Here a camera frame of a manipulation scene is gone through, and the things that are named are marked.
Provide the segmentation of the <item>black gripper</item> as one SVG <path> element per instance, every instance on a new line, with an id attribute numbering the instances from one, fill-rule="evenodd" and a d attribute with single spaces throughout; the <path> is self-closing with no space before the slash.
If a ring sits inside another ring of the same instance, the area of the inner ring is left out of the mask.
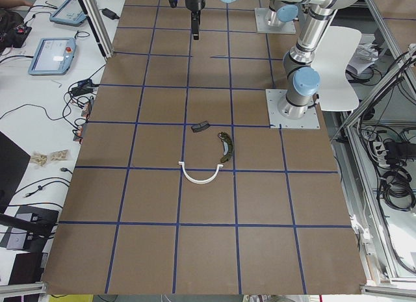
<path id="1" fill-rule="evenodd" d="M 191 11 L 191 32 L 193 40 L 200 39 L 200 11 L 205 8 L 205 0 L 185 0 Z"/>

